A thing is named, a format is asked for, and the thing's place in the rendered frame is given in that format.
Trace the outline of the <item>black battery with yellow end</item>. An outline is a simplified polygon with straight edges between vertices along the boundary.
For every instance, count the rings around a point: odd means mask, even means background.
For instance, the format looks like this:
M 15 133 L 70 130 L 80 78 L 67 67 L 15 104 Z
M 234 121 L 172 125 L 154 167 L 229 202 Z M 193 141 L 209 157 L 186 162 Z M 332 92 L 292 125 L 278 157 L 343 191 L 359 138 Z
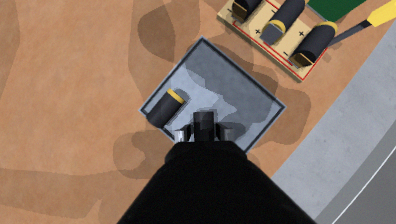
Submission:
M 255 8 L 260 4 L 262 0 L 234 0 L 237 4 L 247 10 L 247 15 L 244 20 L 246 20 L 250 14 L 255 10 Z M 232 11 L 234 8 L 234 3 L 232 4 Z
M 194 142 L 215 141 L 214 139 L 214 113 L 193 112 Z
M 288 29 L 296 21 L 305 8 L 305 0 L 285 0 L 276 13 L 271 17 L 267 24 L 263 27 L 262 33 L 267 26 L 272 23 L 282 32 L 284 32 L 274 43 L 281 40 Z
M 162 129 L 184 102 L 185 100 L 183 100 L 177 93 L 172 89 L 168 89 L 146 115 L 146 119 L 153 126 Z
M 336 35 L 337 31 L 338 27 L 333 22 L 325 21 L 318 23 L 312 28 L 292 56 L 302 53 L 312 62 L 312 64 L 307 64 L 303 67 L 313 65 Z

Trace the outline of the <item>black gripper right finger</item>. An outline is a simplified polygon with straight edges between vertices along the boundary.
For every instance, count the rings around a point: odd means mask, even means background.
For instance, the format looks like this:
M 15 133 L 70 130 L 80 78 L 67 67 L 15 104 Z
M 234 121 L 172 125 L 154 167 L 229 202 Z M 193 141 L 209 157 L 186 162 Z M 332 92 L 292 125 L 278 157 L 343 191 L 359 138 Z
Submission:
M 234 142 L 234 129 L 227 128 L 221 123 L 216 123 L 216 136 L 219 141 L 233 141 Z

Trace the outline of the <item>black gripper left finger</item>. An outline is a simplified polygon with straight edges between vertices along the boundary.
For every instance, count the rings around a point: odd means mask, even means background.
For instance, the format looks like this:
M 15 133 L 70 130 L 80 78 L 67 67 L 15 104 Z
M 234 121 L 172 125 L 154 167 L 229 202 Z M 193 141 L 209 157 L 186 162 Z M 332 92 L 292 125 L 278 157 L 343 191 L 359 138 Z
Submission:
M 175 144 L 178 142 L 189 142 L 191 137 L 191 124 L 186 124 L 180 130 L 174 131 Z

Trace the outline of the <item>green open box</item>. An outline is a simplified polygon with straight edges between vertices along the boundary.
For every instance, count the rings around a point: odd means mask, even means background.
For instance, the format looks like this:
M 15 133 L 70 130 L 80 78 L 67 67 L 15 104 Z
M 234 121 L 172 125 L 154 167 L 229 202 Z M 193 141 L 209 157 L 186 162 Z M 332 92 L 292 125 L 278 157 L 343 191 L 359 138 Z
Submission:
M 306 6 L 321 19 L 335 22 L 366 0 L 309 0 Z

